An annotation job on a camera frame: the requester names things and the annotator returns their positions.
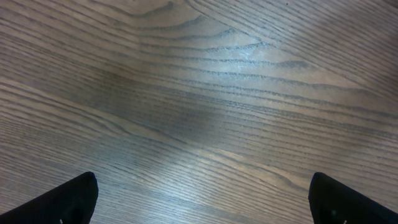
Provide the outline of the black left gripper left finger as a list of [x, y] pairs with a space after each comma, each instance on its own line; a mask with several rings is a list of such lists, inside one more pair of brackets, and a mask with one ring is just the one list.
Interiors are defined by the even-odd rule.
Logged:
[[68, 182], [1, 215], [1, 224], [89, 224], [98, 198], [94, 173]]

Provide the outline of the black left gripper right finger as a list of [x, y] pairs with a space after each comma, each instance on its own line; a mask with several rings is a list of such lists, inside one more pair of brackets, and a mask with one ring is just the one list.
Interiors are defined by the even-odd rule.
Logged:
[[365, 195], [316, 172], [308, 201], [314, 224], [397, 224], [397, 213]]

